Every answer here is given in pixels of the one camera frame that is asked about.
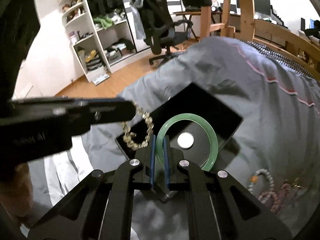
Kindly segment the person's left hand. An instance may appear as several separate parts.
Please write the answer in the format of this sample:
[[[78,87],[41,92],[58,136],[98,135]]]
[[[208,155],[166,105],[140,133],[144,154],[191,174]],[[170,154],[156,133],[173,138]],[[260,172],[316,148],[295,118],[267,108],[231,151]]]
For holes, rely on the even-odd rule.
[[[25,217],[33,207],[33,186],[27,163],[1,173],[1,204],[11,216]]]

